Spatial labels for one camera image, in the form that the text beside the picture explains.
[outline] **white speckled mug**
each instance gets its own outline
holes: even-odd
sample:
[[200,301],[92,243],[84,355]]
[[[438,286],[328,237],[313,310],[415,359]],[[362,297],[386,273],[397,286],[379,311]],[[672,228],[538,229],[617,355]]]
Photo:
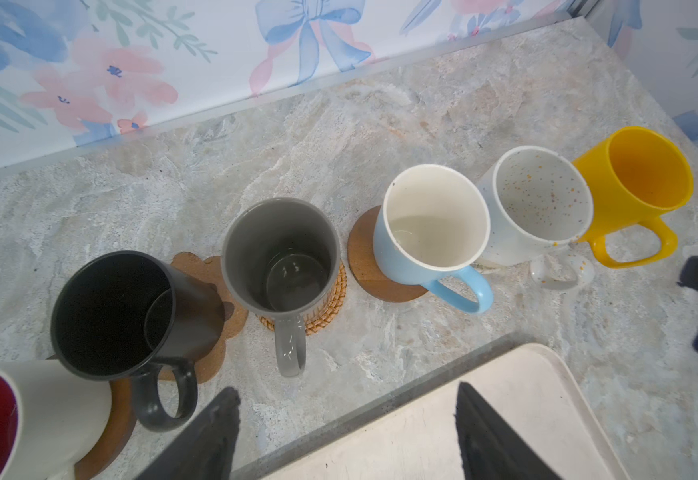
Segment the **white speckled mug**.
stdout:
[[[478,264],[501,267],[531,260],[533,280],[552,290],[567,290],[594,278],[591,262],[568,248],[584,235],[594,216],[592,193],[569,161],[546,148],[513,148],[479,179],[477,188],[488,205],[491,226]],[[545,254],[554,254],[576,279],[551,278]]]

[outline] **gray mug handle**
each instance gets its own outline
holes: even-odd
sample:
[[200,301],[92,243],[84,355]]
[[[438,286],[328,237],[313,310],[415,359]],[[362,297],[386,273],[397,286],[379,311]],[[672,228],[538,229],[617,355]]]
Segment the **gray mug handle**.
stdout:
[[306,365],[306,328],[301,316],[278,318],[275,324],[277,368],[282,376],[297,376]]

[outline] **light blue mug handle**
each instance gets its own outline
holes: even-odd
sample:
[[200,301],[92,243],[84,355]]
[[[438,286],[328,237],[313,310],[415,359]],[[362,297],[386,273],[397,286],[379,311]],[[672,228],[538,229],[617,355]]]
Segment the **light blue mug handle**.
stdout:
[[462,312],[482,313],[490,308],[493,304],[493,291],[490,289],[490,285],[488,281],[485,280],[485,277],[480,275],[477,270],[474,270],[471,266],[464,266],[461,270],[453,272],[453,276],[463,283],[466,283],[467,286],[472,289],[472,292],[477,295],[477,302],[472,302],[458,293],[453,292],[438,280],[421,283],[421,286]]

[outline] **cork coaster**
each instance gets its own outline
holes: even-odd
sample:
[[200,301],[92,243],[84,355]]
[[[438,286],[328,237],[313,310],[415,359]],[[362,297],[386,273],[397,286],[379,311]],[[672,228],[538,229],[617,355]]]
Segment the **cork coaster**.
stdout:
[[[171,265],[181,272],[195,277],[197,280],[215,285],[216,291],[224,305],[224,330],[221,338],[215,344],[210,353],[195,363],[197,382],[205,383],[212,379],[221,369],[226,355],[226,341],[237,336],[245,326],[248,319],[248,310],[243,308],[226,287],[224,276],[221,274],[221,257],[211,256],[202,260],[199,256],[190,252],[181,252],[173,257]],[[163,368],[160,372],[160,380],[175,381],[173,372]]]
[[379,211],[381,206],[374,206],[354,223],[347,244],[349,268],[363,290],[379,300],[394,303],[410,302],[428,290],[421,285],[392,282],[378,268],[376,257],[373,255],[373,230],[376,228]]
[[112,410],[98,442],[79,462],[74,464],[75,480],[90,480],[101,473],[123,451],[133,427],[136,414],[130,408],[130,378],[113,380]]
[[[344,297],[347,294],[347,272],[344,269],[344,262],[341,262],[341,267],[338,269],[338,278],[336,278],[336,283],[333,285],[333,290],[330,292],[328,301],[325,304],[325,310],[316,316],[312,320],[306,322],[306,334],[311,335],[312,333],[317,333],[324,329],[328,323],[332,322],[338,311],[344,305]],[[271,322],[268,318],[259,316],[258,319],[261,323],[271,330],[275,331],[275,324]]]

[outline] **yellow mug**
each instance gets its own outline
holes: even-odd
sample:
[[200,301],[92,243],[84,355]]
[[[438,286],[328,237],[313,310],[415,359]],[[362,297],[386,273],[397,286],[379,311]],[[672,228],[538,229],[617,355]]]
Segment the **yellow mug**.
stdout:
[[[685,205],[693,194],[688,161],[666,137],[642,127],[615,132],[573,162],[594,198],[594,219],[578,240],[589,242],[594,258],[609,268],[651,264],[677,249],[677,235],[661,215]],[[613,260],[604,236],[640,224],[661,239],[661,250],[633,262]]]

